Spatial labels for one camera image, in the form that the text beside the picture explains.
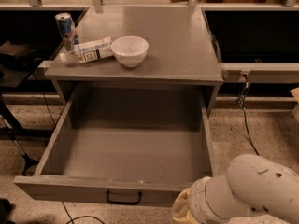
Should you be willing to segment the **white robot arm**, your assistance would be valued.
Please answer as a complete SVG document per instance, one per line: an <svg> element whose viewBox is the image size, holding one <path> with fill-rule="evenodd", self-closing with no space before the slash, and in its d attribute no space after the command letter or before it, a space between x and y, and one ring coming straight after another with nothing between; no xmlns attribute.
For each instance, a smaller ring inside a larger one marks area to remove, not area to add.
<svg viewBox="0 0 299 224"><path fill-rule="evenodd" d="M178 224L225 224L261 215L299 224L299 176L251 154L232 159L223 175L196 180L172 207Z"/></svg>

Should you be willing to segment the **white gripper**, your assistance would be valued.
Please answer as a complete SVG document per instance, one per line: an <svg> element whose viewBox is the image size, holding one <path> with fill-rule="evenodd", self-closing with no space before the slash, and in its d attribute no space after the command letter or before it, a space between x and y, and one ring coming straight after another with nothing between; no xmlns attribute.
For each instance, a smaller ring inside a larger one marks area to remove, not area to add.
<svg viewBox="0 0 299 224"><path fill-rule="evenodd" d="M172 206L172 218L177 224L223 224L206 200L206 184L210 177L196 180L183 190Z"/></svg>

